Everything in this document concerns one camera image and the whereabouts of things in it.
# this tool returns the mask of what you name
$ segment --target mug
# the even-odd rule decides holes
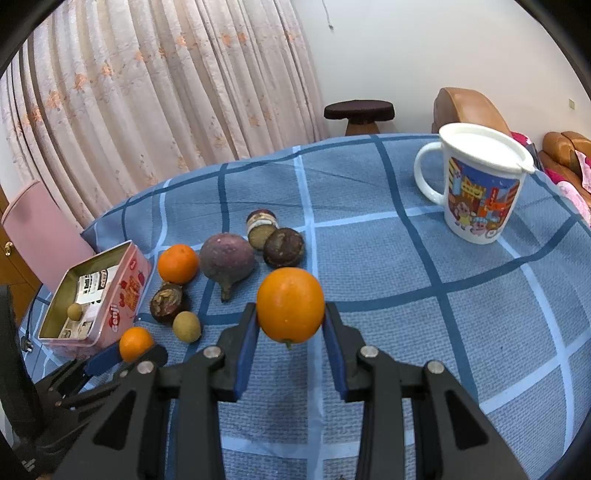
[[[535,172],[531,154],[492,128],[447,124],[440,141],[425,145],[414,160],[414,179],[423,195],[443,207],[447,226],[474,244],[494,242],[513,212],[525,176]],[[443,193],[433,190],[421,172],[426,153],[443,154]]]

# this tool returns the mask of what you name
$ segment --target checkered pattern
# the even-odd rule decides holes
[[[332,139],[203,168],[113,208],[84,238],[98,251],[132,239],[156,262],[172,244],[199,250],[219,231],[245,234],[250,211],[272,209],[280,224],[305,235],[304,266],[337,302],[343,321],[398,360],[441,359],[537,479],[566,450],[591,404],[591,259],[582,254],[591,247],[590,232],[537,173],[525,181],[498,242],[461,240],[414,183],[413,159],[435,138]],[[441,157],[427,157],[423,170],[441,190]],[[204,337],[187,347],[147,313],[161,281],[154,269],[138,323],[167,347],[170,362],[182,362],[238,321],[268,273],[259,259],[228,304],[199,275],[188,293]],[[44,290],[33,306],[34,326],[47,300]],[[37,346],[25,362],[38,380],[63,359]],[[413,423],[407,405],[404,411],[413,478]],[[343,404],[334,391],[322,337],[288,352],[263,335],[243,399],[220,408],[227,477],[352,480],[361,414],[360,405]],[[172,422],[168,479],[175,432]]]

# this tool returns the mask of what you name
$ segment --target wooden stool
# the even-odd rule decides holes
[[[349,100],[333,103],[324,109],[328,120],[349,120],[346,136],[378,134],[376,122],[394,118],[394,105],[383,100]]]

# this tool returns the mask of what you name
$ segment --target bolt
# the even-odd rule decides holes
[[[149,374],[152,370],[154,370],[154,364],[149,360],[144,360],[138,365],[138,372],[142,375]]]
[[[217,358],[222,354],[222,349],[217,345],[208,346],[203,350],[205,358]]]
[[[360,351],[365,358],[376,358],[379,353],[379,350],[373,345],[363,345]]]
[[[432,374],[442,374],[445,371],[445,367],[439,360],[431,360],[427,364],[427,370],[429,370]]]

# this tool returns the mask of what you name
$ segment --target pink tin box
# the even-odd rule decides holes
[[[88,358],[115,343],[134,322],[150,270],[131,241],[75,265],[51,300],[37,333],[39,341],[57,355],[71,358]],[[92,294],[99,299],[83,303],[82,319],[72,322],[68,307]]]

